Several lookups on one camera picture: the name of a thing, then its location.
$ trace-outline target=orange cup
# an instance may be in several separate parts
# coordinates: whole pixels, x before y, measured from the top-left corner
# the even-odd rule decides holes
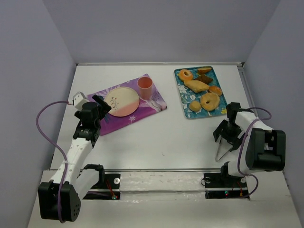
[[[137,81],[139,95],[143,100],[148,100],[152,95],[153,81],[149,77],[140,77]]]

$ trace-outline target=teal tray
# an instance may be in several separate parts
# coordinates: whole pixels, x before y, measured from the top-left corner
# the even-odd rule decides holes
[[[211,67],[211,66],[201,66],[201,67],[191,67],[191,68],[183,68],[183,69],[187,69],[189,70],[192,74],[193,74],[193,79],[197,78],[199,76],[197,69],[198,68],[203,68],[203,67]],[[199,112],[193,112],[189,109],[189,105],[192,101],[198,101],[200,102],[200,97],[207,93],[207,91],[204,92],[200,92],[200,93],[195,93],[192,90],[190,90],[188,87],[186,87],[184,85],[184,82],[180,80],[179,78],[179,72],[182,69],[176,69],[174,71],[174,76],[177,82],[177,87],[178,87],[178,91],[180,94],[180,100],[181,100],[181,104],[182,104],[182,108],[184,110],[185,116],[188,119],[195,119],[195,118],[204,118],[204,117],[210,117],[210,116],[219,116],[219,115],[225,115],[227,113],[226,111],[226,106],[227,106],[227,102],[224,96],[224,91],[223,91],[223,95],[220,96],[220,103],[219,106],[216,108],[216,110],[213,110],[211,112],[206,111],[205,109],[201,109]],[[211,77],[213,79],[213,81],[211,83],[209,83],[209,86],[217,86],[219,88],[219,81],[218,78],[212,68],[211,71],[209,71],[206,74],[208,77]]]

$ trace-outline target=wall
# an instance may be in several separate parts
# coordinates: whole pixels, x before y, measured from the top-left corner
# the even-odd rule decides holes
[[[76,66],[41,0],[2,0],[0,21],[0,226],[22,228],[53,152],[36,115],[67,99]],[[41,117],[53,139],[64,108],[53,106]]]
[[[43,0],[84,62],[246,61],[279,0]]]
[[[287,136],[285,176],[304,225],[304,1],[282,0],[253,48],[245,73],[256,106],[267,123]]]

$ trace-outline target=tray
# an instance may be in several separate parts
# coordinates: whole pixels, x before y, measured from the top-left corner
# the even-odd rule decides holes
[[[103,98],[106,97],[106,95],[119,87],[128,87],[131,88],[133,90],[135,90],[137,93],[139,93],[139,89],[137,86],[137,80],[139,78],[124,82],[120,85],[116,85],[107,89],[104,89],[102,91],[96,92],[94,94],[98,95],[98,96],[102,96]],[[90,94],[88,95],[88,99],[89,101],[94,101],[92,99],[92,96],[94,94]],[[158,113],[160,111],[163,111],[167,109],[167,104],[164,101],[164,99],[162,98],[161,94],[158,92],[157,88],[155,87],[155,85],[153,84],[152,86],[152,96],[149,100],[142,100],[140,98],[139,101],[139,106],[138,108],[135,110],[135,112],[133,112],[130,115],[124,116],[124,117],[116,117],[116,116],[112,116],[109,115],[109,121],[108,123],[106,123],[105,119],[102,119],[100,122],[100,135],[105,135],[105,134],[109,134],[111,132],[114,132],[118,129],[121,129],[123,127],[126,127],[130,124],[133,124],[149,115]]]
[[[198,68],[203,68],[203,67],[211,67],[211,66],[191,67],[191,68],[182,68],[182,69],[189,70],[193,74],[193,79],[195,79],[199,76],[197,69]],[[174,71],[174,76],[175,76],[178,91],[179,91],[179,94],[180,94],[180,98],[181,98],[180,100],[181,100],[182,108],[184,110],[186,118],[187,119],[195,119],[195,118],[204,118],[204,117],[210,117],[210,116],[225,115],[227,113],[227,111],[226,111],[227,102],[226,102],[226,99],[225,99],[225,96],[224,96],[224,91],[223,91],[223,95],[220,96],[220,103],[219,103],[219,106],[216,108],[216,110],[208,112],[208,111],[206,111],[205,109],[202,108],[199,112],[193,112],[189,109],[190,103],[192,101],[200,102],[200,97],[203,94],[207,93],[207,91],[200,92],[200,93],[195,93],[192,90],[190,90],[189,88],[187,88],[184,85],[184,82],[180,80],[179,75],[178,75],[179,72],[182,69],[176,69]],[[209,86],[213,85],[213,86],[217,86],[217,87],[221,88],[220,84],[219,84],[219,81],[218,81],[218,78],[217,78],[213,68],[212,68],[211,71],[206,73],[206,75],[213,79],[213,81],[208,84]]]

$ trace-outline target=pastry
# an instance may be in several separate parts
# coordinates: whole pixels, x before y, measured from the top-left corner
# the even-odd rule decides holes
[[[210,86],[209,92],[215,93],[218,96],[222,96],[222,94],[223,94],[223,91],[215,85]]]
[[[206,75],[199,75],[197,78],[195,78],[194,80],[198,80],[198,81],[201,81],[205,84],[209,84],[210,82],[213,81],[212,78],[206,76]]]
[[[199,93],[202,91],[206,91],[209,89],[209,85],[201,82],[201,81],[185,81],[185,86],[191,89],[195,93]]]
[[[189,105],[189,109],[194,111],[194,112],[198,112],[201,109],[200,102],[192,101]]]
[[[204,75],[204,74],[208,73],[211,70],[212,70],[212,67],[199,68],[198,69],[198,74],[199,75]]]
[[[193,79],[192,73],[189,70],[185,70],[185,69],[180,71],[179,77],[180,77],[180,80],[182,80],[183,82]]]
[[[206,111],[213,111],[219,105],[219,96],[214,93],[206,93],[201,96],[200,104]]]

